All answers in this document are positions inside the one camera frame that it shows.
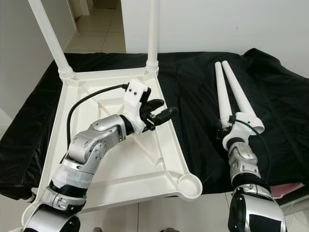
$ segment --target black fabric cover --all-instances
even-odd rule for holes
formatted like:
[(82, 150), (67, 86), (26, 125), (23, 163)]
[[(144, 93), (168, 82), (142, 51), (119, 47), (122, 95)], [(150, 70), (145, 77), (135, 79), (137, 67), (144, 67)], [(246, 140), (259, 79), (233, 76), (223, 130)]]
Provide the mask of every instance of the black fabric cover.
[[(76, 72), (145, 66), (146, 54), (67, 54)], [(257, 49), (243, 56), (225, 52), (159, 54), (159, 82), (168, 106), (177, 106), (173, 124), (190, 171), (203, 193), (231, 191), (227, 152), (216, 140), (219, 108), (214, 63), (228, 60), (251, 105), (265, 125), (270, 150), (271, 185), (309, 180), (309, 80), (281, 66)], [(61, 91), (54, 63), (29, 96), (0, 141), (0, 193), (8, 188), (37, 187)], [(234, 112), (239, 111), (229, 87)], [(267, 156), (257, 136), (250, 145), (262, 176)]]

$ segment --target doorway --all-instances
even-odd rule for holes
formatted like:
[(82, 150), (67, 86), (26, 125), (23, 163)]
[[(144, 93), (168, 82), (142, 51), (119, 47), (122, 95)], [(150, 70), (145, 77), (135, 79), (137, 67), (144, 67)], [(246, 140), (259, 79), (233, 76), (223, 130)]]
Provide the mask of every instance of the doorway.
[[(89, 15), (83, 14), (82, 1), (87, 3)], [(70, 0), (70, 5), (78, 34), (72, 39), (66, 52), (126, 52), (120, 0)]]

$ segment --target white bracket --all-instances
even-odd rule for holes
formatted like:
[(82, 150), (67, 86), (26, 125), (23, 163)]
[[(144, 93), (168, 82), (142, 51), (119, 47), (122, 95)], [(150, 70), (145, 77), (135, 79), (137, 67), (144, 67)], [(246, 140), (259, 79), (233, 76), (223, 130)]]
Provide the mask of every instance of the white bracket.
[(148, 87), (137, 80), (131, 80), (124, 96), (123, 115), (131, 122), (135, 135), (142, 133), (146, 124), (140, 118), (140, 99)]
[[(243, 112), (237, 112), (236, 119), (243, 121), (245, 123), (248, 123), (254, 129), (256, 129), (257, 132), (259, 133), (262, 133), (265, 129), (262, 121), (255, 115), (250, 115), (248, 113), (243, 113)], [(251, 130), (246, 125), (240, 122), (235, 122), (232, 126), (231, 132), (227, 136), (225, 136), (222, 140), (223, 147), (225, 150), (228, 151), (227, 142), (232, 138), (241, 138), (245, 141), (246, 144), (249, 144), (248, 139), (250, 135), (256, 135), (256, 134), (253, 130)]]

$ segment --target robotic arm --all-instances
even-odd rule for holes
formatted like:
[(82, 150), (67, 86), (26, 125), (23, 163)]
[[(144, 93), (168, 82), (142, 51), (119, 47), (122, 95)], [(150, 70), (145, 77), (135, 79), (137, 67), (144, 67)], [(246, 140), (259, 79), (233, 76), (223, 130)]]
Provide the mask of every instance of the robotic arm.
[(251, 108), (228, 62), (223, 61), (222, 65), (241, 110), (232, 115), (221, 63), (216, 62), (220, 131), (235, 189), (228, 228), (231, 232), (286, 232), (284, 214), (273, 199), (269, 185), (261, 178), (257, 157), (249, 146), (249, 136), (262, 133), (264, 125)]
[(178, 112), (177, 108), (168, 108), (153, 115), (151, 112), (164, 101), (147, 101), (150, 93), (150, 88), (132, 80), (126, 88), (121, 115), (97, 120), (73, 137), (24, 232), (79, 231), (76, 214), (86, 203), (87, 190), (106, 152), (130, 134), (155, 130)]

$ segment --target cable connector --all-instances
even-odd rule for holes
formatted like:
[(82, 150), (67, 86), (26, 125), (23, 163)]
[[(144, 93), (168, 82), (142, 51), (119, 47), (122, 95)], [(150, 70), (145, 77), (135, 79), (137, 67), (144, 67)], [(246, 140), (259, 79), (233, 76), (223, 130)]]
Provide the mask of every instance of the cable connector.
[(229, 123), (235, 124), (236, 122), (236, 115), (230, 115), (229, 119), (228, 119)]
[(122, 84), (121, 88), (123, 88), (125, 91), (127, 90), (127, 88), (129, 87), (130, 82), (128, 82), (127, 84)]
[(216, 140), (223, 140), (223, 138), (231, 132), (232, 126), (223, 128), (221, 120), (218, 120), (216, 124), (216, 130), (217, 130)]

